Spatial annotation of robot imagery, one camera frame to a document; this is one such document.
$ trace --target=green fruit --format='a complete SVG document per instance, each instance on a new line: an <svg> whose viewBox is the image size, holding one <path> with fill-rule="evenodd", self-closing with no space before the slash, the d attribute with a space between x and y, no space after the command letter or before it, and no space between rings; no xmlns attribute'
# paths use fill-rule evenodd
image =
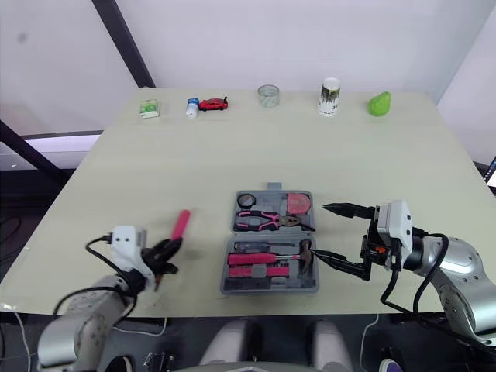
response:
<svg viewBox="0 0 496 372"><path fill-rule="evenodd" d="M369 101L369 114L373 116L386 115L391 107L391 93L385 91Z"/></svg>

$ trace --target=red toy car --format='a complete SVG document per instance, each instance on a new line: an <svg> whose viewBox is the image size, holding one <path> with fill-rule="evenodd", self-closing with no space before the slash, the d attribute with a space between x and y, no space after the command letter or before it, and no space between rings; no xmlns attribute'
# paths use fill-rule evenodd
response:
<svg viewBox="0 0 496 372"><path fill-rule="evenodd" d="M227 97L222 98L212 98L205 99L200 102L198 108L201 111L209 111L209 110L224 110L227 109Z"/></svg>

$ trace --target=table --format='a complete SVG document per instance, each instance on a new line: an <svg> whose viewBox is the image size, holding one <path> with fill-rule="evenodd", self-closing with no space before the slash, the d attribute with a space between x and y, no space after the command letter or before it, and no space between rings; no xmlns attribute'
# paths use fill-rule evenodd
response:
<svg viewBox="0 0 496 372"><path fill-rule="evenodd" d="M70 291L110 274L84 244L116 225L148 229L152 245L168 236L178 212L192 211L179 273L157 293L139 296L133 316L221 316L391 312L379 302L390 274L374 267L370 282L319 264L317 294L225 297L221 266L238 190L268 181L309 190L317 247L358 261L367 221L319 206L407 200L414 225L465 239L496 282L496 201L436 107L421 93L393 93L385 117L366 111L375 93L342 93L339 114L317 113L318 92L283 91L281 105L258 105L255 91L138 90L107 128L50 207L0 287L5 311L47 314ZM229 97L224 112L184 115L191 96ZM160 118L141 119L140 100L162 102ZM109 246L97 246L106 255ZM391 296L411 308L420 277L404 271ZM428 288L421 311L440 311Z"/></svg>

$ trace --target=toolbox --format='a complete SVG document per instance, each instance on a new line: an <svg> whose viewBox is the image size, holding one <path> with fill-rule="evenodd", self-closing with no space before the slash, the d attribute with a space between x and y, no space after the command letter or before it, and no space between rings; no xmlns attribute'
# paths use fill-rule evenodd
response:
<svg viewBox="0 0 496 372"><path fill-rule="evenodd" d="M283 190L236 193L220 290L224 295L309 293L319 289L312 194Z"/></svg>

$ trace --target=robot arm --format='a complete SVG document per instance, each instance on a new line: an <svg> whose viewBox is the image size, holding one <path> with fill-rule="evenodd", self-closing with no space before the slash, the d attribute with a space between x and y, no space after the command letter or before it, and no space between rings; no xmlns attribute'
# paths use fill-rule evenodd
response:
<svg viewBox="0 0 496 372"><path fill-rule="evenodd" d="M430 236L416 229L405 201L369 208L334 203L323 208L345 217L370 219L370 225L363 236L362 263L349 262L337 253L312 250L316 257L365 281L370 280L372 263L384 266L386 270L406 269L423 277L429 276L450 328L457 335L482 346L496 346L496 286L487 278L481 257L470 244L457 238ZM444 251L443 239L447 239L449 247ZM415 296L415 314L421 293Z"/></svg>
<svg viewBox="0 0 496 372"><path fill-rule="evenodd" d="M39 371L96 371L112 327L132 311L138 293L156 288L163 274L177 272L168 260L181 247L182 238L162 240L147 249L146 230L117 226L101 240L112 244L112 261L120 273L64 298L72 298L67 311L52 321L40 337Z"/></svg>

